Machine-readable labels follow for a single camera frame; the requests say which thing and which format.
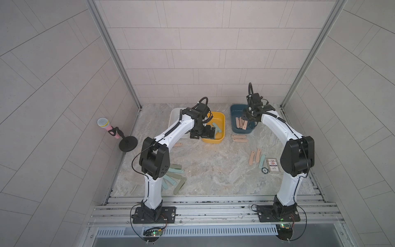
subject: wooden stick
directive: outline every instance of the wooden stick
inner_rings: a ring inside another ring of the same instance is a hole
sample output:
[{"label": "wooden stick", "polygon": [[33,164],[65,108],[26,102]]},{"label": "wooden stick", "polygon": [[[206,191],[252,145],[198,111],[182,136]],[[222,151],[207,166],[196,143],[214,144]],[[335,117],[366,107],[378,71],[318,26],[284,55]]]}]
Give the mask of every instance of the wooden stick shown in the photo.
[{"label": "wooden stick", "polygon": [[261,157],[261,149],[258,148],[258,150],[256,151],[256,158],[255,158],[255,161],[256,161],[256,162],[259,162],[260,157]]},{"label": "wooden stick", "polygon": [[254,163],[254,155],[255,155],[255,151],[251,151],[250,160],[248,161],[248,164],[250,166]]},{"label": "wooden stick", "polygon": [[232,135],[232,138],[247,138],[246,135]]},{"label": "wooden stick", "polygon": [[236,117],[236,128],[240,129],[240,120]]},{"label": "wooden stick", "polygon": [[238,138],[233,138],[234,142],[248,142],[247,139],[238,139]]}]

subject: plastic bin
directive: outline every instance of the plastic bin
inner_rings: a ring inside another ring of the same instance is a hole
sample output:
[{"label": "plastic bin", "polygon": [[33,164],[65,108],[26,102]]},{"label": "plastic bin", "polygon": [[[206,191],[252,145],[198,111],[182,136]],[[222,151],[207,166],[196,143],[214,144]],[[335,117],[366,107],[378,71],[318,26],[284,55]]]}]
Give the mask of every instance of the plastic bin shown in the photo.
[{"label": "plastic bin", "polygon": [[230,107],[230,115],[231,115],[231,123],[232,123],[232,131],[237,134],[249,134],[256,126],[256,122],[248,122],[247,129],[238,129],[236,127],[236,117],[241,117],[243,114],[243,109],[247,108],[246,104],[235,104]]},{"label": "plastic bin", "polygon": [[218,111],[212,111],[211,113],[213,114],[213,118],[207,123],[207,125],[211,125],[211,127],[213,127],[213,123],[216,123],[222,132],[217,132],[214,139],[202,138],[201,140],[205,143],[218,144],[222,142],[225,137],[225,115]]}]

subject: wire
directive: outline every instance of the wire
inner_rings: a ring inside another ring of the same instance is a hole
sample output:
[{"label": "wire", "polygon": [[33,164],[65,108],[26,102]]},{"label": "wire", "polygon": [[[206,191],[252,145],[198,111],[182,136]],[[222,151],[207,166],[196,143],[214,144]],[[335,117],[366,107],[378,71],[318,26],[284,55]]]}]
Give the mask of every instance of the wire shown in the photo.
[{"label": "wire", "polygon": [[288,241],[295,241],[295,240],[298,240],[301,236],[303,236],[303,234],[305,233],[305,231],[306,231],[306,227],[307,227],[307,214],[306,214],[306,212],[305,212],[305,210],[301,207],[301,206],[299,206],[299,205],[297,205],[298,207],[300,207],[300,209],[302,209],[303,210],[303,212],[305,213],[305,216],[306,216],[306,224],[305,224],[305,228],[304,228],[304,230],[303,230],[303,232],[302,232],[302,234],[300,234],[300,236],[299,237],[297,237],[297,238],[295,238],[295,239],[292,239],[292,240],[289,240],[288,239]]}]

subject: floor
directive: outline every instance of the floor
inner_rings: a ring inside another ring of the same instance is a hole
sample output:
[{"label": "floor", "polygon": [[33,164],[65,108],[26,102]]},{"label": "floor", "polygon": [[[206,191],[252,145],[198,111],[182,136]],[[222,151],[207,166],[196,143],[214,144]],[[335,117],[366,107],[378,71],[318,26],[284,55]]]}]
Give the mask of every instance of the floor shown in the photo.
[{"label": "floor", "polygon": [[[131,168],[134,156],[141,151],[142,141],[147,137],[155,137],[168,127],[169,116],[176,107],[188,107],[193,104],[145,104],[136,122],[133,135],[138,139],[136,149],[128,152],[120,168],[112,197],[143,196],[144,176],[135,173]],[[180,147],[170,152],[170,162],[180,164],[185,170],[186,183],[179,195],[275,195],[281,185],[282,173],[263,174],[258,163],[248,164],[252,150],[260,148],[268,158],[280,160],[282,144],[275,134],[262,123],[247,135],[248,143],[235,143],[231,135],[231,104],[210,104],[212,111],[225,115],[225,138],[220,144],[204,143],[196,139],[180,139]],[[138,159],[134,168],[141,171]],[[175,186],[162,190],[163,196],[173,195]],[[313,194],[310,179],[304,179],[299,194]]]}]

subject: tan plastic piece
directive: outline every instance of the tan plastic piece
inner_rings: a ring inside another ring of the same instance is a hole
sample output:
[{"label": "tan plastic piece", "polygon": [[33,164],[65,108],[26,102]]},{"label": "tan plastic piece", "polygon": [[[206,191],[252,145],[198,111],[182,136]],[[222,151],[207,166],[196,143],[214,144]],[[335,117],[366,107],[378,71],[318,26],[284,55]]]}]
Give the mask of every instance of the tan plastic piece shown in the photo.
[{"label": "tan plastic piece", "polygon": [[246,135],[232,135],[232,138],[247,138]]},{"label": "tan plastic piece", "polygon": [[250,160],[248,161],[248,164],[250,166],[254,163],[254,155],[255,155],[255,151],[251,151]]},{"label": "tan plastic piece", "polygon": [[244,121],[244,124],[243,124],[243,129],[244,129],[244,130],[247,129],[247,124],[248,124],[248,121]]},{"label": "tan plastic piece", "polygon": [[235,142],[248,142],[247,139],[239,139],[239,138],[233,138],[233,141],[235,141]]},{"label": "tan plastic piece", "polygon": [[240,120],[236,117],[236,128],[240,129]]},{"label": "tan plastic piece", "polygon": [[259,163],[260,157],[261,157],[261,149],[258,148],[258,150],[256,151],[256,158],[255,158],[255,161],[256,161],[257,163]]}]

